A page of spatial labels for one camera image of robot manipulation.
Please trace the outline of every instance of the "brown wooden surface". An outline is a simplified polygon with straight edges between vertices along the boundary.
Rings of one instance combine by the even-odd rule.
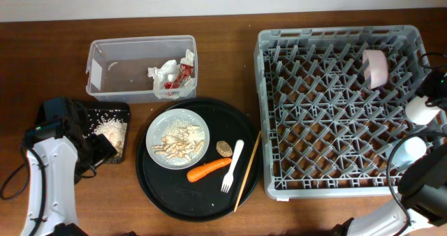
[[[447,9],[372,10],[218,17],[167,17],[76,20],[0,24],[0,182],[22,163],[18,145],[35,120],[38,106],[56,96],[80,100],[87,95],[85,74],[93,40],[136,36],[191,34],[196,38],[198,96],[213,97],[247,113],[260,127],[253,52],[263,29],[412,24],[419,28],[427,51],[447,53]],[[90,235],[314,235],[350,217],[369,214],[391,199],[339,198],[276,202],[261,181],[237,210],[207,223],[178,221],[146,198],[135,175],[135,151],[143,130],[173,103],[131,105],[129,145],[124,162],[103,165],[98,176],[75,187],[80,226]],[[18,189],[24,174],[14,179]],[[28,189],[15,200],[0,202],[0,235],[20,233],[27,212]],[[445,235],[430,228],[412,235]]]

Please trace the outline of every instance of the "gray dish rack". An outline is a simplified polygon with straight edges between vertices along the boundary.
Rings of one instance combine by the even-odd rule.
[[[382,50],[390,68],[387,84],[373,90],[363,77],[365,49]],[[260,32],[254,61],[265,192],[277,200],[389,195],[389,143],[447,128],[444,111],[427,126],[405,115],[429,72],[417,64],[423,53],[413,26]],[[441,142],[424,139],[427,153]],[[392,168],[393,185],[404,171]]]

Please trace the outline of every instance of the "carrot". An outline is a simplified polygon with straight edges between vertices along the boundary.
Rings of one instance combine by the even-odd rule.
[[[208,175],[208,173],[213,172],[219,168],[222,168],[224,166],[227,166],[231,163],[231,158],[221,158],[217,159],[211,163],[207,163],[205,165],[196,167],[190,171],[188,171],[188,174],[186,176],[188,177],[188,180],[192,183],[195,182],[202,177]]]

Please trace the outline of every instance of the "wooden stick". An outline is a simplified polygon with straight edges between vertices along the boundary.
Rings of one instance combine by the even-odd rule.
[[[240,198],[242,197],[242,192],[244,191],[245,182],[247,182],[247,177],[249,176],[251,164],[253,163],[254,155],[256,154],[256,151],[258,150],[259,140],[261,139],[261,132],[259,131],[258,138],[256,138],[256,143],[254,144],[253,152],[251,153],[249,165],[247,166],[247,170],[245,171],[244,181],[242,181],[242,185],[240,187],[239,196],[237,197],[236,205],[235,205],[235,212],[237,210],[237,206],[239,206]]]

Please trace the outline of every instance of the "white plate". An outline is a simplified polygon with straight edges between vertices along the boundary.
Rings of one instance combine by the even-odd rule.
[[[205,132],[205,144],[202,146],[200,151],[197,152],[197,154],[191,157],[191,161],[187,161],[185,158],[177,157],[166,160],[166,155],[155,154],[155,150],[151,149],[154,145],[162,144],[161,138],[163,133],[177,119],[180,121],[187,121],[194,126],[199,126],[199,131]],[[161,113],[151,123],[146,133],[146,149],[149,152],[149,155],[156,163],[171,170],[185,169],[199,162],[203,155],[205,155],[209,143],[210,131],[208,130],[208,126],[205,121],[195,112],[185,109],[174,109]]]

